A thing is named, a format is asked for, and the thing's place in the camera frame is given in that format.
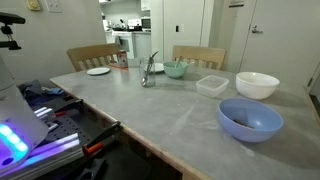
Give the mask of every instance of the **white plate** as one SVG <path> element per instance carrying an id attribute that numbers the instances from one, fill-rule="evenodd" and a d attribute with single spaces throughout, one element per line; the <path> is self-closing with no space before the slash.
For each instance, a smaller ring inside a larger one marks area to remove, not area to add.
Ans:
<path id="1" fill-rule="evenodd" d="M 95 75 L 100 75 L 100 74 L 105 74 L 109 72 L 110 69 L 107 67 L 99 67 L 99 68 L 93 68 L 87 71 L 87 74 L 95 76 Z"/>
<path id="2" fill-rule="evenodd" d="M 154 65 L 155 65 L 155 69 L 154 69 L 155 72 L 164 71 L 162 63 L 154 63 Z"/>

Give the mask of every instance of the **wooden chair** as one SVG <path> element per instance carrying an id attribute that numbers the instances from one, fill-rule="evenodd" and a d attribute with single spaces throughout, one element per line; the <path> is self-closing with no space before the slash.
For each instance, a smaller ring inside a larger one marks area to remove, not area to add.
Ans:
<path id="1" fill-rule="evenodd" d="M 74 69 L 78 72 L 115 62 L 113 56 L 117 54 L 119 49 L 119 46 L 114 43 L 102 44 L 68 49 L 67 54 Z"/>
<path id="2" fill-rule="evenodd" d="M 182 61 L 190 63 L 194 60 L 196 66 L 220 70 L 226 54 L 225 49 L 198 47 L 198 46 L 174 46 L 172 60 L 182 57 Z"/>

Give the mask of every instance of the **blue bowl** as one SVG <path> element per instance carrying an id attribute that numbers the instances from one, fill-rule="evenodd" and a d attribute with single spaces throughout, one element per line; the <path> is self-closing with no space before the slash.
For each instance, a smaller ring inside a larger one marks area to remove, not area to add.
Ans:
<path id="1" fill-rule="evenodd" d="M 236 139 L 246 142 L 266 141 L 283 126 L 283 120 L 275 110 L 249 99 L 225 99 L 219 104 L 218 114 L 223 129 Z M 251 128 L 234 120 L 241 121 Z"/>

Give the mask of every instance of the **countertop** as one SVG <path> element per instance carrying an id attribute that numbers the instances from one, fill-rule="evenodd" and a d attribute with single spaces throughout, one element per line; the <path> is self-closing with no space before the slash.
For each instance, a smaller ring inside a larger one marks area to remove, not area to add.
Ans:
<path id="1" fill-rule="evenodd" d="M 143 31 L 130 31 L 132 34 L 146 34 L 151 35 L 151 32 L 143 32 Z"/>
<path id="2" fill-rule="evenodd" d="M 196 90 L 196 82 L 207 75 L 230 80 L 214 99 Z M 140 85 L 137 68 L 111 68 L 102 76 L 83 71 L 51 81 L 212 179 L 320 177 L 320 127 L 302 86 L 281 83 L 260 101 L 279 112 L 284 126 L 268 141 L 245 143 L 227 134 L 217 121 L 221 100 L 241 97 L 233 73 L 190 66 L 181 79 L 158 74 L 153 88 Z"/>

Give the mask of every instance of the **appliance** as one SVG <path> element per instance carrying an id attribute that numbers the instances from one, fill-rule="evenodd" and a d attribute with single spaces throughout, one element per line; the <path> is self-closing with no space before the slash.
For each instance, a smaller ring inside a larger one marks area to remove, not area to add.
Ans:
<path id="1" fill-rule="evenodd" d="M 141 17 L 141 25 L 143 32 L 151 32 L 151 18 L 149 16 Z"/>
<path id="2" fill-rule="evenodd" d="M 126 31 L 112 31 L 113 40 L 110 43 L 117 43 L 116 39 L 119 39 L 120 42 L 117 43 L 120 45 L 120 49 L 127 52 L 128 59 L 135 58 L 135 47 L 134 39 L 132 32 Z"/>
<path id="3" fill-rule="evenodd" d="M 142 31 L 141 19 L 128 19 L 128 31 Z"/>
<path id="4" fill-rule="evenodd" d="M 107 19 L 103 19 L 102 20 L 102 23 L 103 23 L 103 29 L 104 31 L 109 31 L 111 28 L 111 21 L 107 20 Z"/>

